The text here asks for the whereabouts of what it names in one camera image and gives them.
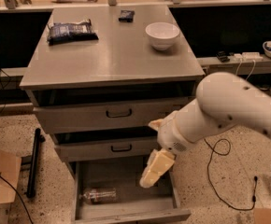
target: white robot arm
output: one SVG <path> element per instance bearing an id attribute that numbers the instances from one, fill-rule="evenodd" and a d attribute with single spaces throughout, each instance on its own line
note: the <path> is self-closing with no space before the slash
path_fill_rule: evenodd
<path id="1" fill-rule="evenodd" d="M 149 188 L 174 164 L 180 152 L 200 139 L 235 125 L 249 127 L 271 139 L 271 97 L 230 73 L 214 73 L 197 87 L 196 98 L 164 119 L 152 121 L 162 147 L 153 150 L 140 185 Z"/>

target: drawer front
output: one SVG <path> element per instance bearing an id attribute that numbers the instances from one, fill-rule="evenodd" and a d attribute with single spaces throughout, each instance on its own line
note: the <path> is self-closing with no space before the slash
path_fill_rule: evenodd
<path id="1" fill-rule="evenodd" d="M 54 146 L 60 160 L 65 162 L 149 155 L 155 148 L 158 148 L 156 137 L 106 140 Z"/>
<path id="2" fill-rule="evenodd" d="M 138 185 L 147 156 L 77 162 L 74 223 L 171 223 L 186 220 L 191 212 L 180 208 L 171 172 L 157 185 Z M 85 188 L 115 188 L 114 203 L 89 204 L 79 200 Z"/>
<path id="3" fill-rule="evenodd" d="M 146 126 L 151 120 L 181 109 L 189 98 L 117 102 L 95 105 L 37 107 L 37 119 L 45 133 L 68 133 Z"/>

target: lab bench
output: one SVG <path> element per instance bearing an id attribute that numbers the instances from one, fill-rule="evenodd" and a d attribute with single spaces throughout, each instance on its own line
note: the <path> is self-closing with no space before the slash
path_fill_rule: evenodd
<path id="1" fill-rule="evenodd" d="M 271 58 L 261 54 L 260 61 L 239 61 L 229 56 L 230 62 L 221 63 L 216 57 L 197 58 L 206 75 L 228 72 L 247 78 L 248 82 L 271 96 Z"/>
<path id="2" fill-rule="evenodd" d="M 121 10 L 134 22 L 119 22 Z M 92 20 L 99 40 L 49 46 L 42 35 L 21 81 L 42 129 L 75 181 L 73 223 L 170 223 L 181 208 L 172 170 L 155 187 L 139 179 L 157 133 L 148 127 L 194 97 L 204 72 L 187 41 L 153 49 L 145 34 L 152 22 L 176 23 L 166 5 L 55 8 L 50 22 Z M 116 188 L 115 203 L 80 201 L 86 187 Z"/>

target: speckled floor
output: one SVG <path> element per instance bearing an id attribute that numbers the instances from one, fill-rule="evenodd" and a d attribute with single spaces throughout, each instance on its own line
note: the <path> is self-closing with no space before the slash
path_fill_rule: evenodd
<path id="1" fill-rule="evenodd" d="M 0 117 L 0 148 L 20 157 L 32 153 L 35 128 L 39 124 L 27 106 L 21 111 L 7 108 Z M 21 171 L 18 191 L 22 195 L 35 224 L 70 223 L 74 180 L 60 162 L 48 135 L 39 155 L 36 196 L 28 200 L 28 171 Z M 218 193 L 237 208 L 250 208 L 254 177 L 258 176 L 256 208 L 271 208 L 271 141 L 244 127 L 235 127 L 224 134 L 209 137 L 214 145 L 220 138 L 232 143 L 228 156 L 214 154 L 210 165 L 211 179 Z M 226 151 L 226 143 L 217 146 Z M 179 155 L 174 166 L 174 177 L 183 208 L 192 215 L 187 224 L 252 224 L 253 211 L 236 211 L 221 202 L 207 180 L 207 164 L 211 150 L 201 141 L 196 148 Z M 11 205 L 9 223 L 29 223 L 17 197 Z"/>

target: open drawer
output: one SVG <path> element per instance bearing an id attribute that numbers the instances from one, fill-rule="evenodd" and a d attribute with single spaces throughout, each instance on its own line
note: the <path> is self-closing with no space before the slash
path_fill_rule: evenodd
<path id="1" fill-rule="evenodd" d="M 138 183 L 148 156 L 76 163 L 73 223 L 170 223 L 186 220 L 171 172 L 150 189 Z M 115 203 L 87 204 L 79 196 L 86 188 L 115 188 Z"/>
<path id="2" fill-rule="evenodd" d="M 72 89 L 32 91 L 39 107 L 58 105 L 99 104 L 105 102 L 132 103 L 137 100 L 188 97 L 193 95 L 194 80 L 161 83 L 121 84 L 117 86 L 95 86 Z"/>

